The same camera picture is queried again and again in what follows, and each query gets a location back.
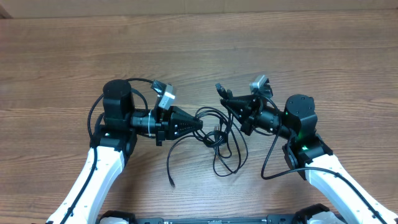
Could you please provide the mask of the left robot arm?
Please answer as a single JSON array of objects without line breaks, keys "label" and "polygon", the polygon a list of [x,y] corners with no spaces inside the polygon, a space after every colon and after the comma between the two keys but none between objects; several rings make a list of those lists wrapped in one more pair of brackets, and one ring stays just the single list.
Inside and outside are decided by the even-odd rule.
[{"label": "left robot arm", "polygon": [[88,126],[90,150],[83,169],[72,189],[47,223],[136,223],[132,213],[100,209],[118,175],[125,168],[138,136],[154,139],[157,146],[203,127],[200,119],[188,114],[173,102],[172,85],[150,81],[157,93],[153,109],[136,108],[134,97],[142,94],[131,86],[131,79],[111,80],[97,99],[104,111],[94,126]]}]

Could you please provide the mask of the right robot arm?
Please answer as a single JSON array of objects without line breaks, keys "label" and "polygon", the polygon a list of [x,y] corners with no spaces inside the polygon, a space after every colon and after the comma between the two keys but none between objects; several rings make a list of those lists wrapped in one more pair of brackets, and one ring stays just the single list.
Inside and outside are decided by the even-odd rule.
[{"label": "right robot arm", "polygon": [[263,129],[284,138],[288,173],[297,172],[318,189],[347,223],[397,223],[397,214],[381,205],[348,174],[332,149],[317,133],[317,115],[312,97],[290,96],[284,110],[271,100],[270,90],[255,89],[250,95],[233,96],[217,86],[220,103],[241,124],[246,135]]}]

